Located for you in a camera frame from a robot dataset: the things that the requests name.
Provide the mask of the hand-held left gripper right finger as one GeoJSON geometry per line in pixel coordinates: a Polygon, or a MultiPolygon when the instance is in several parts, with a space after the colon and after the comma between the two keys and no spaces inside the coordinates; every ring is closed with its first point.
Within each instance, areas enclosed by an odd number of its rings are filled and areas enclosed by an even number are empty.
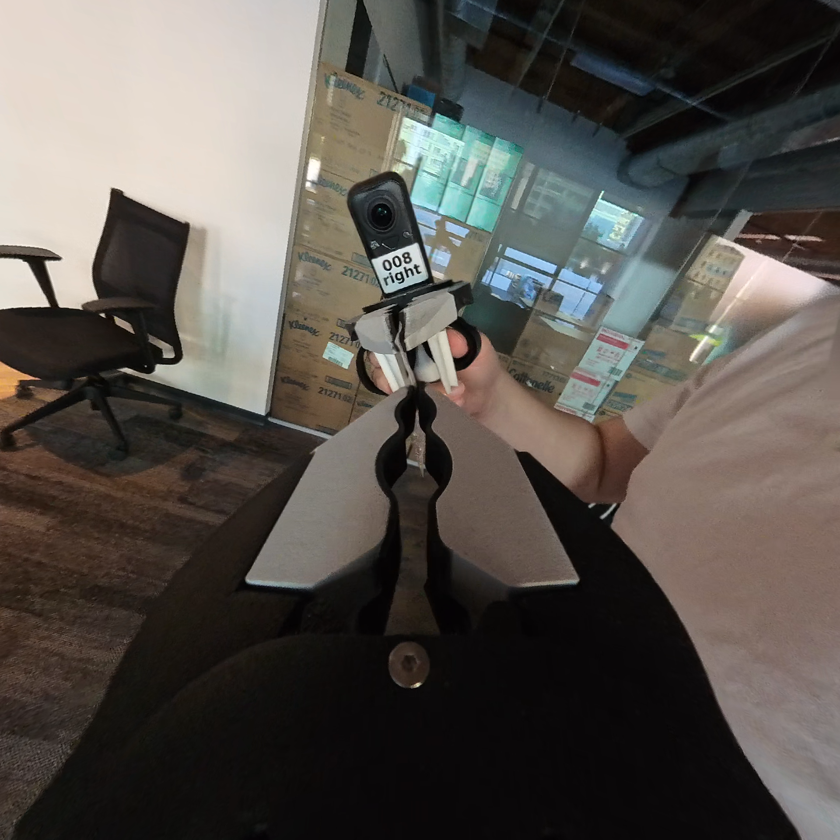
{"type": "Polygon", "coordinates": [[[418,393],[427,472],[425,592],[441,632],[471,632],[496,603],[580,577],[515,449],[438,392],[418,393]]]}

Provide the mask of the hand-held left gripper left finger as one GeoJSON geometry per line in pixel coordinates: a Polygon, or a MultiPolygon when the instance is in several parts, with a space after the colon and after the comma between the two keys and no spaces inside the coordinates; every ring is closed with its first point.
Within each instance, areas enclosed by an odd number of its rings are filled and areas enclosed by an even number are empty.
{"type": "Polygon", "coordinates": [[[402,388],[317,447],[246,574],[296,595],[315,624],[383,632],[402,561],[394,484],[418,389],[402,388]]]}

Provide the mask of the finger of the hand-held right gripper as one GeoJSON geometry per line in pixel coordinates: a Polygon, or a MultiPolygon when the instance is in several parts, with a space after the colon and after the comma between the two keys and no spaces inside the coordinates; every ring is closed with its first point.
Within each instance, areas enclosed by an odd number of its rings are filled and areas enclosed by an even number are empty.
{"type": "Polygon", "coordinates": [[[401,353],[400,322],[393,308],[365,312],[353,321],[353,336],[360,347],[373,353],[401,353]]]}
{"type": "Polygon", "coordinates": [[[399,313],[400,336],[405,350],[428,342],[458,317],[452,294],[425,294],[415,297],[399,313]]]}

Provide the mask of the person's right forearm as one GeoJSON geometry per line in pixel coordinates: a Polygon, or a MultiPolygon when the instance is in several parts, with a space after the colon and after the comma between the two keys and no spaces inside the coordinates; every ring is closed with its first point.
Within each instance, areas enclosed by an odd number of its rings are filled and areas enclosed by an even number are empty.
{"type": "Polygon", "coordinates": [[[557,411],[508,376],[496,383],[480,419],[584,502],[623,501],[631,475],[648,455],[621,418],[593,424],[557,411]]]}

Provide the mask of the person's right hand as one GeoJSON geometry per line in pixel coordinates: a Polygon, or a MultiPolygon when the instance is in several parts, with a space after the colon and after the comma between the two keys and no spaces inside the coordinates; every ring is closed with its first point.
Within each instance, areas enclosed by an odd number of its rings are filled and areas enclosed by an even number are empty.
{"type": "MultiPolygon", "coordinates": [[[[484,422],[484,418],[489,416],[488,412],[493,407],[494,400],[501,393],[501,382],[505,372],[487,336],[479,332],[479,337],[480,349],[477,357],[464,370],[456,372],[458,385],[448,394],[440,383],[433,383],[430,387],[444,393],[458,406],[464,408],[468,414],[484,422]]],[[[460,359],[467,354],[469,346],[463,334],[448,327],[447,339],[454,359],[460,359]]],[[[364,351],[364,364],[375,388],[389,396],[392,388],[380,362],[370,351],[364,351]]]]}

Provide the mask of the stack of cardboard boxes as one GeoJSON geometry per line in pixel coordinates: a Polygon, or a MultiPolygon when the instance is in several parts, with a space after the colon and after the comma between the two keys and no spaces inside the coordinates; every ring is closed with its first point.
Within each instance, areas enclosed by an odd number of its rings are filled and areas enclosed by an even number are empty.
{"type": "MultiPolygon", "coordinates": [[[[402,121],[442,114],[327,62],[317,79],[271,413],[334,434],[380,401],[361,384],[359,344],[347,330],[382,298],[350,217],[350,188],[400,174],[402,121]]],[[[594,140],[531,132],[521,147],[492,233],[413,205],[434,279],[472,286],[464,318],[551,408],[600,327],[644,346],[595,419],[692,375],[722,343],[715,321],[743,251],[667,217],[662,196],[619,186],[594,140]]]]}

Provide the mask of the stack of green cartons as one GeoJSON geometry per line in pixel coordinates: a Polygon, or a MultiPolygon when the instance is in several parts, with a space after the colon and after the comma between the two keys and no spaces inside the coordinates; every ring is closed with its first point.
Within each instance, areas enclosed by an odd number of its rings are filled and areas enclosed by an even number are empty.
{"type": "Polygon", "coordinates": [[[522,156],[512,141],[437,114],[429,124],[402,121],[393,170],[415,208],[492,233],[522,156]]]}

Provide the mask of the white red-print carton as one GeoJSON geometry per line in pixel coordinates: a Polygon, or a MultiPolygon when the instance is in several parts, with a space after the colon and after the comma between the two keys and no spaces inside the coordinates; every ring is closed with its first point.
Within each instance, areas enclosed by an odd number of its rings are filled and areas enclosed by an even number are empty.
{"type": "Polygon", "coordinates": [[[578,367],[619,382],[643,346],[644,339],[600,327],[578,367]]]}
{"type": "Polygon", "coordinates": [[[578,366],[572,370],[553,408],[592,423],[605,399],[622,378],[622,372],[614,376],[578,366]]]}

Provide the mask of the black office chair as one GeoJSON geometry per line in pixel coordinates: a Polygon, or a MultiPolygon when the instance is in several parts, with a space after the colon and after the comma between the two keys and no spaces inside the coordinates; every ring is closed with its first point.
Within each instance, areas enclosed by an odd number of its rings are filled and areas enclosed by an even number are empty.
{"type": "Polygon", "coordinates": [[[113,397],[162,405],[171,420],[182,419],[179,402],[131,387],[123,369],[147,375],[182,361],[175,299],[190,233],[189,223],[111,189],[91,268],[97,297],[80,308],[58,303],[48,269],[48,263],[60,260],[57,253],[31,246],[1,247],[2,259],[30,268],[47,300],[44,307],[1,310],[2,363],[29,375],[16,384],[15,395],[29,398],[34,389],[62,391],[57,399],[3,427],[2,450],[15,446],[17,431],[89,403],[111,429],[112,456],[125,459],[130,444],[112,411],[113,397]]]}

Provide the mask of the grey ceiling duct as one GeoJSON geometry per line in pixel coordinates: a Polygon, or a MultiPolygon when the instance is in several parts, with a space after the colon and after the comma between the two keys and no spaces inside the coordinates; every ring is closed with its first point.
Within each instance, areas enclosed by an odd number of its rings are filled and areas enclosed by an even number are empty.
{"type": "Polygon", "coordinates": [[[839,85],[698,132],[640,154],[618,166],[618,179],[655,188],[677,178],[761,161],[838,140],[839,85]]]}

